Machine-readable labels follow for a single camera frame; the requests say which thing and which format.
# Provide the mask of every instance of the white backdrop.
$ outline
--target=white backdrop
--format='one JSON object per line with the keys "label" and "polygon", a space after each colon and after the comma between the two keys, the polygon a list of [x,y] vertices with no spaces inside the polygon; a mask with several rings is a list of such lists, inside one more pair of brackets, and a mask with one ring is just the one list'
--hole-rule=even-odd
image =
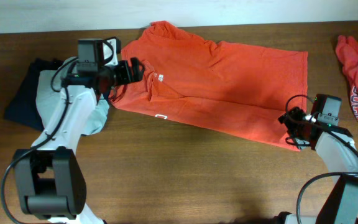
{"label": "white backdrop", "polygon": [[358,0],[0,0],[0,33],[358,20]]}

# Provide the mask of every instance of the wooden table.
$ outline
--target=wooden table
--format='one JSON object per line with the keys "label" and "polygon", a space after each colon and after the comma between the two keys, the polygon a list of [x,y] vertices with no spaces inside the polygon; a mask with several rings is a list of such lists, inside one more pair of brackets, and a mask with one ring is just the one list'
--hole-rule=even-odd
{"label": "wooden table", "polygon": [[[358,148],[358,122],[334,53],[339,34],[358,40],[358,22],[184,29],[214,41],[308,51],[308,94],[343,99],[340,125],[351,131]],[[29,147],[39,135],[2,119],[29,64],[36,57],[51,60],[76,55],[79,38],[118,36],[126,45],[142,31],[0,34],[0,181],[15,150]],[[301,186],[327,172],[311,150],[293,152],[114,108],[101,133],[81,138],[77,158],[88,186],[87,203],[108,223],[227,223],[236,218],[270,218],[281,211],[295,212]],[[316,215],[332,187],[331,179],[310,186],[303,197],[302,214]],[[19,220],[36,222],[20,211],[13,175],[7,180],[6,195]],[[10,223],[1,202],[0,223]]]}

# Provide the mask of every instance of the black cloth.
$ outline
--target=black cloth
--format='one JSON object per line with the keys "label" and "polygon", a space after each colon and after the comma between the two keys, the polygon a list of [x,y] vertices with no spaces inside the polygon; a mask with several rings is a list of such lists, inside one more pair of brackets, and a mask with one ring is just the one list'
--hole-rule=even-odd
{"label": "black cloth", "polygon": [[63,62],[57,59],[51,62],[39,58],[35,59],[35,62],[30,64],[27,75],[15,97],[5,109],[4,119],[29,126],[39,131],[44,130],[35,103],[40,72],[43,70],[57,70],[62,64]]}

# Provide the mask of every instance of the gray cloth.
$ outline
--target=gray cloth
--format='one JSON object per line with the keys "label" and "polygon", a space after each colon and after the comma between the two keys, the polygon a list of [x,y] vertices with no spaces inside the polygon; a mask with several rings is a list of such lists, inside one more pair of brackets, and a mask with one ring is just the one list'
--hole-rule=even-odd
{"label": "gray cloth", "polygon": [[[56,90],[59,90],[60,84],[62,82],[61,77],[67,74],[69,65],[63,68],[57,77],[53,81],[53,87]],[[56,104],[60,99],[60,93],[54,92],[50,87],[50,81],[55,74],[56,71],[53,70],[44,70],[41,71],[38,89],[37,89],[37,98],[35,99],[35,103],[37,105],[37,110],[42,119],[42,124],[44,127],[47,126],[50,118],[52,117],[53,111],[55,110]],[[101,95],[98,105],[96,105],[96,109],[89,116],[85,130],[83,134],[96,134],[103,129],[104,124],[107,120],[107,114],[109,111],[109,104],[106,100],[103,99],[103,95]]]}

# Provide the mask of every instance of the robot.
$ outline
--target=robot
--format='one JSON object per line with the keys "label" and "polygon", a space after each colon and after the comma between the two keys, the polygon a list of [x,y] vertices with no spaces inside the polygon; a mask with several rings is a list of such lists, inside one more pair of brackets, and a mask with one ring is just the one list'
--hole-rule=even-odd
{"label": "robot", "polygon": [[[76,161],[75,152],[86,120],[98,104],[100,94],[119,85],[141,81],[144,66],[137,58],[117,60],[121,53],[119,39],[80,39],[78,57],[62,65],[55,73],[69,66],[62,79],[61,98],[45,130],[30,149],[18,149],[1,181],[1,201],[6,215],[16,220],[7,208],[4,187],[6,177],[14,169],[21,209],[51,223],[103,224],[85,203],[86,184]],[[311,115],[294,107],[288,110],[291,97],[285,105],[286,113],[278,120],[288,128],[287,143],[305,150],[310,147],[322,158],[330,173],[318,175],[301,189],[296,214],[281,213],[274,220],[279,224],[358,223],[358,152],[351,133],[338,126],[341,99],[318,94]],[[39,174],[53,169],[54,178]],[[300,215],[303,192],[312,182],[333,177],[336,183],[329,198],[316,217]]]}

